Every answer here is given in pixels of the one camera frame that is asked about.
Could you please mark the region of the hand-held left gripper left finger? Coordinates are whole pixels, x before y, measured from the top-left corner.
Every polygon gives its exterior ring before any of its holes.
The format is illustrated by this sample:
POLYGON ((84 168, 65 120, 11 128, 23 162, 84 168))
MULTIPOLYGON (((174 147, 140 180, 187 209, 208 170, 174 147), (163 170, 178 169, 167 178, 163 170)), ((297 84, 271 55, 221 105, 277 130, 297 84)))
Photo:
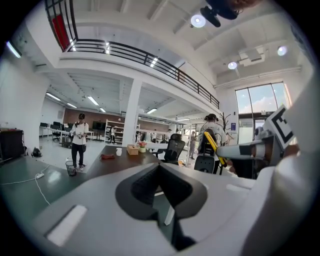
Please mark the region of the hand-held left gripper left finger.
POLYGON ((33 222, 34 242, 49 256, 173 256, 155 220, 137 220, 116 200, 118 184, 135 166, 92 178, 45 208, 33 222))

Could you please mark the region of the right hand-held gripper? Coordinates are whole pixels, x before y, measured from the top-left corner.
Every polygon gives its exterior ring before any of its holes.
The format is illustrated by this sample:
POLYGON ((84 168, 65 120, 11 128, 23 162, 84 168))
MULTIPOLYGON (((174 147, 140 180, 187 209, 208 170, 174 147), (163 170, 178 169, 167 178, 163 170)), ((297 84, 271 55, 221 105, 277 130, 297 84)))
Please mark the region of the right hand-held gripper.
POLYGON ((271 114, 263 126, 255 129, 252 142, 217 148, 216 154, 228 159, 231 173, 255 180, 262 169, 274 167, 282 159, 299 154, 299 146, 291 144, 294 135, 285 119, 286 111, 282 105, 271 114))

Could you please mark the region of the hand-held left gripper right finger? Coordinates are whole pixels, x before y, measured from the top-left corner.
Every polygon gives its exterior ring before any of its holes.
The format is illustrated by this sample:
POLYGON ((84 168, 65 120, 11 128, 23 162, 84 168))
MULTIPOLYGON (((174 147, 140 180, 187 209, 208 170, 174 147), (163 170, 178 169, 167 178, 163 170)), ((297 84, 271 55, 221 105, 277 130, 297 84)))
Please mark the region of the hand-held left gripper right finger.
POLYGON ((244 256, 254 218, 245 213, 255 180, 161 163, 158 181, 174 211, 171 242, 161 256, 244 256))

